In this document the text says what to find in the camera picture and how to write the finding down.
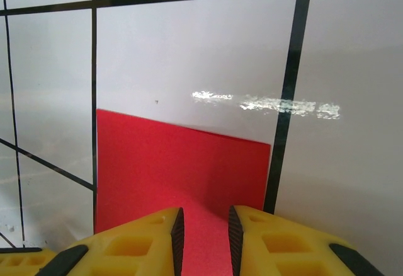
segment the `grid pattern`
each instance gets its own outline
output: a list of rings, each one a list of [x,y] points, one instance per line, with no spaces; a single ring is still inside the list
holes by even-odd
[[[11,103],[13,110],[13,127],[14,127],[14,144],[0,138],[0,143],[15,150],[16,154],[16,167],[18,175],[18,188],[19,188],[19,200],[20,200],[20,216],[21,216],[21,228],[22,228],[22,240],[25,240],[24,221],[23,221],[23,206],[22,206],[22,193],[21,193],[21,178],[20,178],[20,162],[19,154],[22,154],[48,168],[54,170],[60,175],[82,185],[92,191],[93,193],[93,208],[96,207],[96,187],[97,187],[97,162],[96,162],[96,40],[97,40],[97,9],[110,8],[117,6],[130,6],[139,4],[152,4],[152,3],[165,3],[175,1],[189,1],[189,0],[89,0],[79,1],[62,4],[52,4],[46,6],[34,6],[27,8],[7,8],[7,0],[4,2],[4,10],[0,10],[0,16],[3,16],[6,22],[6,40],[8,49],[8,65],[9,65],[9,81],[11,87]],[[290,37],[290,44],[288,48],[287,64],[285,68],[285,75],[283,79],[283,88],[281,92],[282,101],[292,101],[295,93],[295,87],[297,83],[298,67],[300,62],[300,56],[302,51],[302,44],[304,40],[305,25],[307,21],[307,14],[309,9],[310,0],[296,0],[295,12],[293,17],[292,31]],[[91,22],[92,22],[92,48],[91,48],[91,91],[92,91],[92,152],[93,152],[93,183],[89,183],[80,177],[63,170],[62,168],[49,163],[43,158],[40,158],[18,145],[18,135],[16,129],[16,112],[14,108],[14,88],[13,88],[13,72],[11,67],[11,49],[10,49],[10,37],[9,37],[9,21],[8,16],[19,14],[36,14],[36,13],[54,13],[58,11],[73,11],[80,9],[91,10]],[[270,169],[268,170],[268,183],[266,190],[266,199],[264,201],[264,210],[266,212],[274,213],[276,198],[278,193],[278,187],[280,183],[281,168],[283,165],[283,158],[285,153],[285,147],[287,144],[288,128],[290,125],[290,117],[292,112],[290,110],[280,110],[278,114],[278,121],[276,126],[275,142],[273,145],[273,153],[271,157]],[[4,234],[0,235],[11,246],[14,246]]]

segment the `white wall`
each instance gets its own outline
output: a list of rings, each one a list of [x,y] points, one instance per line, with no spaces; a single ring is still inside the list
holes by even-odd
[[[7,4],[76,1],[86,0]],[[310,0],[276,206],[396,276],[402,1]],[[98,9],[98,108],[273,144],[294,8],[295,0],[196,0]],[[92,233],[92,191],[60,174],[93,180],[91,10],[8,21],[18,146],[48,162],[19,155],[26,245],[59,250]],[[0,138],[0,232],[22,245],[3,16]]]

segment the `red card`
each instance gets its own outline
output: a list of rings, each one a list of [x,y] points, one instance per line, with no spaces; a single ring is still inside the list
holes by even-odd
[[[98,110],[96,231],[183,207],[183,276],[230,276],[230,205],[262,209],[270,145]]]

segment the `red square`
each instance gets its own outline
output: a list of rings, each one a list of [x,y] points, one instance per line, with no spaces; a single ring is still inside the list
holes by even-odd
[[[262,209],[270,145],[98,110],[96,231],[183,207],[183,276],[232,275],[230,205]]]

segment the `black grip tread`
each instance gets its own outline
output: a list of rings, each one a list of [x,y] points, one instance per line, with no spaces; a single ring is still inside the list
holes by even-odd
[[[331,243],[329,247],[355,276],[384,276],[356,250],[337,243]]]
[[[179,208],[174,226],[171,230],[172,253],[174,259],[174,275],[181,276],[184,246],[184,214],[183,208]]]
[[[35,253],[41,251],[41,248],[0,248],[0,254]]]
[[[84,244],[64,250],[50,260],[35,276],[66,276],[88,252]]]
[[[231,252],[232,274],[233,276],[239,276],[241,272],[244,230],[233,205],[229,208],[228,236]]]

